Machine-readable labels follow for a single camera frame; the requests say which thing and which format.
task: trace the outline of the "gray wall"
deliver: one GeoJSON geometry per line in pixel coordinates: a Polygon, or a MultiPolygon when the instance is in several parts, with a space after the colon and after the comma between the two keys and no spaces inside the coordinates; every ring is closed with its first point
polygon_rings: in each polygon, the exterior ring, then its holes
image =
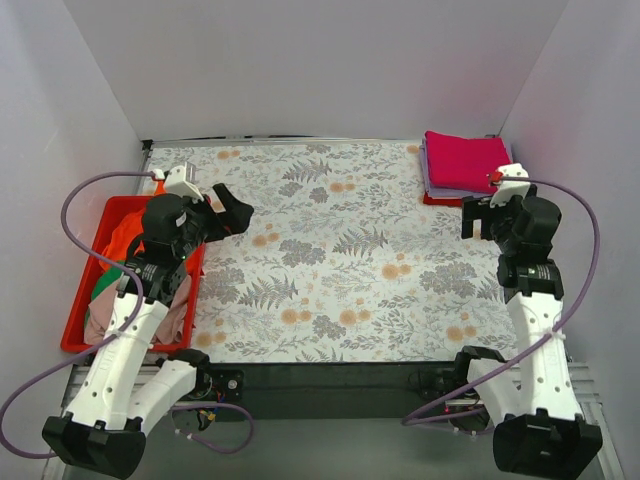
{"type": "MultiPolygon", "coordinates": [[[[59,226],[67,193],[98,172],[138,166],[140,144],[61,0],[0,0],[0,401],[66,357],[59,347],[85,255],[59,226]]],[[[73,230],[91,242],[104,183],[72,208],[73,230]]],[[[47,415],[59,414],[68,371],[26,392],[5,432],[45,452],[47,415]]],[[[39,479],[43,461],[0,447],[0,478],[39,479]]]]}
{"type": "Polygon", "coordinates": [[[140,138],[496,133],[566,0],[65,0],[140,138]]]}
{"type": "MultiPolygon", "coordinates": [[[[640,275],[640,3],[570,0],[504,128],[532,176],[581,192],[599,215],[602,255],[567,329],[588,360],[629,478],[640,477],[637,351],[640,275]]],[[[553,257],[568,299],[584,280],[592,234],[584,211],[553,195],[564,227],[553,257]]]]}

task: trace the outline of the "table surface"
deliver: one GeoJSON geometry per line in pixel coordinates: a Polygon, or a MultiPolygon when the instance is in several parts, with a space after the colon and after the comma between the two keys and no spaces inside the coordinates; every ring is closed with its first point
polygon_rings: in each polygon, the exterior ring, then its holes
{"type": "Polygon", "coordinates": [[[460,209],[422,204],[418,145],[155,146],[149,169],[189,161],[203,192],[225,183],[256,210],[245,234],[207,246],[192,345],[214,362],[451,360],[469,344],[513,356],[498,249],[460,240],[460,209]]]}

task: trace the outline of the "folded cloth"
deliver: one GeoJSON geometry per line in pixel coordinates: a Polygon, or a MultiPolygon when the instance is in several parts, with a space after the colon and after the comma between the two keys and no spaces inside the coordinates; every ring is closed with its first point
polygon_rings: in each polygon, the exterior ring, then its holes
{"type": "Polygon", "coordinates": [[[431,199],[464,197],[481,198],[486,196],[486,193],[471,192],[469,190],[456,190],[455,188],[436,187],[433,185],[429,178],[429,164],[427,162],[424,144],[420,147],[420,165],[422,166],[425,192],[431,199]]]}
{"type": "Polygon", "coordinates": [[[499,137],[460,138],[427,131],[429,179],[436,187],[493,194],[487,175],[511,163],[499,137]]]}
{"type": "MultiPolygon", "coordinates": [[[[84,343],[95,345],[104,338],[111,314],[113,313],[113,301],[116,298],[115,281],[105,288],[95,300],[89,304],[89,322],[84,329],[84,343]]],[[[178,287],[167,316],[160,322],[152,343],[167,345],[182,340],[182,327],[184,317],[187,314],[187,301],[191,289],[191,277],[187,275],[178,287]]]]}

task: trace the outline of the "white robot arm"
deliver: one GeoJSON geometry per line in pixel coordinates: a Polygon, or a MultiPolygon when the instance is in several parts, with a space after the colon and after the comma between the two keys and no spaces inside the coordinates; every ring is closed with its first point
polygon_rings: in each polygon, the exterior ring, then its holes
{"type": "MultiPolygon", "coordinates": [[[[495,241],[502,254],[498,282],[515,327],[518,352],[543,336],[551,338],[520,362],[521,386],[509,370],[475,387],[496,426],[494,459],[500,470],[552,479],[575,479],[602,446],[599,427],[584,421],[576,400],[564,349],[564,335],[552,328],[562,313],[564,290],[560,271],[548,258],[560,209],[537,197],[519,165],[501,167],[491,181],[492,197],[465,199],[462,238],[473,235],[481,220],[481,237],[495,241]]],[[[504,363],[499,352],[465,347],[456,357],[457,377],[468,382],[504,363]]]]}
{"type": "MultiPolygon", "coordinates": [[[[123,275],[105,338],[77,396],[62,417],[49,417],[42,436],[67,464],[116,478],[127,478],[138,466],[146,435],[182,397],[211,388],[200,367],[209,358],[196,350],[170,357],[154,378],[135,395],[132,390],[151,339],[167,315],[173,296],[186,276],[185,259],[203,243],[222,240],[249,227],[253,207],[236,200],[218,184],[214,191],[225,207],[215,213],[192,183],[193,168],[181,165],[166,175],[167,194],[149,200],[142,217],[142,235],[129,247],[125,265],[142,281],[143,292],[123,275]],[[142,244],[144,251],[138,252],[142,244]],[[136,304],[138,315],[120,331],[136,304]]],[[[155,172],[156,178],[165,178],[155,172]]]]}

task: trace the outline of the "red plastic bin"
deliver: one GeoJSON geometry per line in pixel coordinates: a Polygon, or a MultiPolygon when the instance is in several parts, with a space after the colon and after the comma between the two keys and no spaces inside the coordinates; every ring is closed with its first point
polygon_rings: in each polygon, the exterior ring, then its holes
{"type": "MultiPolygon", "coordinates": [[[[111,241],[111,233],[120,224],[125,215],[143,209],[150,198],[150,196],[137,195],[111,197],[107,200],[100,224],[98,225],[98,231],[93,240],[93,250],[101,252],[111,241]]],[[[200,273],[202,269],[204,248],[205,246],[202,245],[193,253],[193,255],[196,255],[198,273],[200,273]]],[[[92,256],[89,257],[84,267],[84,273],[80,280],[80,286],[78,287],[71,313],[69,314],[69,321],[67,322],[62,340],[60,341],[60,348],[65,352],[78,353],[90,347],[90,345],[84,343],[85,314],[91,301],[91,292],[103,273],[104,271],[100,267],[99,260],[92,256]]],[[[194,275],[194,277],[191,278],[191,290],[189,291],[187,314],[182,329],[182,341],[169,345],[155,344],[150,351],[156,353],[173,353],[176,350],[189,348],[199,288],[200,275],[194,275]]]]}

